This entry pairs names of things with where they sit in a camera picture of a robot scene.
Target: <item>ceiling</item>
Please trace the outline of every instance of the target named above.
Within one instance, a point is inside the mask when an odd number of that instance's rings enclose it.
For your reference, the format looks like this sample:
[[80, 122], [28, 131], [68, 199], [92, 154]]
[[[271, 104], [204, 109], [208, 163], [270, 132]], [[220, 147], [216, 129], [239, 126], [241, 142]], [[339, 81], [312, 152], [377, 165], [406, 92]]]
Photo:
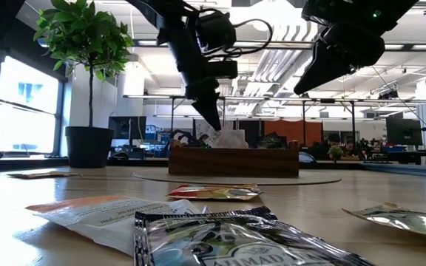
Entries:
[[[192, 0], [188, 2], [197, 5], [199, 1], [202, 0]], [[129, 4], [122, 4], [122, 1], [119, 0], [96, 0], [95, 3], [97, 11], [111, 12], [115, 15], [117, 20], [128, 24], [129, 34], [132, 34], [134, 39], [156, 38], [158, 33], [157, 30]], [[232, 21], [242, 21], [248, 17], [260, 17], [266, 21], [271, 21], [274, 29], [276, 29], [273, 37], [278, 41], [311, 41], [317, 33], [313, 31], [313, 27], [316, 26], [310, 23], [306, 24], [300, 19], [301, 10], [293, 8], [286, 0], [262, 0], [253, 7], [231, 7], [231, 0], [215, 0], [208, 1], [206, 6], [211, 5], [223, 12], [230, 12]], [[26, 4], [19, 12], [18, 18], [31, 27], [36, 28], [38, 13], [35, 10], [49, 8], [52, 8], [50, 0], [26, 0]], [[392, 31], [384, 34], [383, 38], [386, 43], [426, 43], [426, 16], [423, 15], [425, 10], [426, 8], [422, 7], [409, 11], [408, 14], [399, 20], [399, 24]], [[289, 27], [289, 29], [295, 29], [295, 27], [297, 27], [297, 30], [307, 29], [307, 33], [311, 33], [312, 35], [304, 35], [299, 37], [301, 39], [296, 39], [296, 34], [294, 36], [295, 39], [286, 39], [288, 34], [280, 35], [285, 27]], [[241, 41], [266, 40], [267, 37], [268, 33], [266, 31], [257, 30], [255, 25], [247, 24], [237, 28], [237, 39]], [[167, 48], [137, 47], [134, 48], [133, 52], [139, 55], [143, 65], [151, 74], [151, 78], [146, 82], [146, 89], [148, 89], [149, 94], [162, 94], [162, 92], [165, 92], [165, 89], [168, 88], [181, 88], [182, 81], [176, 70], [175, 60]], [[253, 55], [244, 55], [238, 58], [238, 70], [240, 75], [250, 77], [256, 72], [258, 67], [262, 69], [263, 67], [269, 66], [269, 71], [273, 70], [275, 72], [290, 69], [291, 67], [305, 67], [297, 63], [301, 59], [300, 57], [306, 59], [304, 53], [296, 52], [293, 54], [293, 52], [288, 52], [286, 54], [283, 52], [279, 55], [274, 53], [274, 60], [277, 61], [271, 61], [270, 54], [272, 54], [272, 52], [258, 52]], [[286, 61], [286, 64], [280, 64], [280, 62], [285, 62], [281, 61], [281, 59], [283, 59], [281, 56], [284, 57], [286, 55], [289, 56], [290, 60]], [[384, 85], [382, 79], [376, 74], [376, 71], [379, 72], [382, 78], [388, 83], [399, 80], [398, 90], [400, 97], [411, 98], [415, 95], [416, 81], [423, 78], [426, 74], [426, 52], [386, 52], [376, 64], [376, 70], [372, 68], [361, 69], [355, 75], [339, 78], [316, 88], [314, 91], [310, 92], [310, 96], [313, 98], [341, 98], [343, 96], [348, 98], [376, 98], [379, 94], [379, 90], [374, 94], [370, 92]], [[285, 87], [284, 84], [294, 75], [296, 75], [296, 77], [300, 76], [297, 71], [293, 71], [293, 75], [282, 75], [280, 79], [276, 81], [280, 83], [279, 87], [281, 87], [281, 91], [290, 91], [290, 88]], [[224, 82], [224, 84], [231, 86], [231, 81]], [[229, 92], [241, 95], [246, 89], [246, 86], [239, 89], [231, 88]]]

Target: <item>computer screen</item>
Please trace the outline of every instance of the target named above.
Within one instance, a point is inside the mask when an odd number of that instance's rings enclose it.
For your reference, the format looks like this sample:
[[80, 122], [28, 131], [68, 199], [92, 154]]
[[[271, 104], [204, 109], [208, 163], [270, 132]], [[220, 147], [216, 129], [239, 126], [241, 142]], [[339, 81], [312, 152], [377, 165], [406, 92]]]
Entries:
[[131, 120], [132, 139], [146, 138], [146, 117], [110, 117], [109, 129], [115, 131], [116, 140], [129, 139], [129, 121]]
[[387, 118], [387, 142], [392, 145], [423, 145], [420, 121], [411, 119]]

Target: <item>plant pot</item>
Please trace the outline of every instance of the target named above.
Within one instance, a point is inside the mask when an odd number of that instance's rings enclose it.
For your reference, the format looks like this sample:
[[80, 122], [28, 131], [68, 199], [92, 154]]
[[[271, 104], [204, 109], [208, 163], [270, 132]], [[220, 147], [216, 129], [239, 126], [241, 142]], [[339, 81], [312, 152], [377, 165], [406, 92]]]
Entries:
[[68, 126], [68, 159], [72, 168], [103, 168], [107, 165], [109, 148], [115, 132], [111, 129]]

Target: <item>wooden table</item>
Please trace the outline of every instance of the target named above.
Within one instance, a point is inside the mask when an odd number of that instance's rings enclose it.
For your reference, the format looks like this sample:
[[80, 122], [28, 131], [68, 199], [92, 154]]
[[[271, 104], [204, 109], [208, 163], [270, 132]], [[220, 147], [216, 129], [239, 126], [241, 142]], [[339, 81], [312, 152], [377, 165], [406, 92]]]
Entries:
[[[110, 194], [168, 200], [164, 195], [179, 185], [133, 179], [135, 169], [77, 169], [82, 177], [43, 180], [17, 180], [0, 174], [0, 265], [132, 265], [130, 256], [33, 216], [24, 207]], [[207, 204], [211, 211], [267, 205], [282, 221], [378, 265], [426, 265], [426, 237], [373, 225], [340, 210], [354, 211], [390, 201], [426, 211], [426, 177], [370, 171], [312, 172], [336, 174], [342, 182], [261, 186], [265, 193], [254, 202], [194, 204], [198, 208]]]

